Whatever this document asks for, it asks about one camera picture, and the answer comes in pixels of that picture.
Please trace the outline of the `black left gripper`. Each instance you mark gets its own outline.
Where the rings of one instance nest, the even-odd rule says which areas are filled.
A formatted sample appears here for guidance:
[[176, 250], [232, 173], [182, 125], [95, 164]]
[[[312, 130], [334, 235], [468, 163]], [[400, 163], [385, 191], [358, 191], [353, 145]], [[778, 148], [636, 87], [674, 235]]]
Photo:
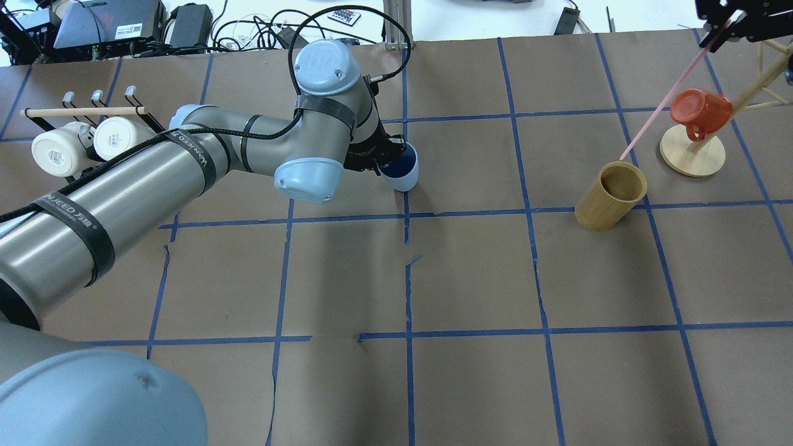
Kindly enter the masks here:
[[388, 167], [405, 154], [408, 148], [404, 135], [388, 134], [382, 119], [374, 118], [372, 114], [360, 125], [349, 116], [344, 119], [344, 123], [351, 133], [351, 141], [344, 158], [346, 170], [364, 172]]

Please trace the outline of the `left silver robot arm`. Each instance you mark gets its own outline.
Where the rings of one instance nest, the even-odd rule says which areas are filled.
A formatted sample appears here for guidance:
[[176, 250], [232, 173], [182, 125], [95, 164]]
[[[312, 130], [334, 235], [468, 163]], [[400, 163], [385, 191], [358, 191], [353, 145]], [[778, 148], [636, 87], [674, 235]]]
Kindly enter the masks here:
[[385, 132], [375, 100], [399, 70], [365, 76], [351, 49], [328, 39], [287, 62], [291, 120], [184, 105], [167, 129], [2, 216], [3, 445], [209, 443], [206, 410], [183, 378], [43, 333], [42, 321], [227, 173], [270, 176], [281, 194], [314, 204], [334, 197], [345, 170], [416, 185], [416, 167], [389, 172], [411, 145]]

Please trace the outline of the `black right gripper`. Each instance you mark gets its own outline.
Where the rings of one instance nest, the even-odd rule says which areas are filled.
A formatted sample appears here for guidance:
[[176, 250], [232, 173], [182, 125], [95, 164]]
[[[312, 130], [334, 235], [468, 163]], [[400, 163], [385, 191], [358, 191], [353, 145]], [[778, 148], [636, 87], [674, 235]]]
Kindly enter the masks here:
[[705, 22], [703, 49], [716, 53], [732, 38], [762, 42], [792, 34], [791, 1], [696, 1]]

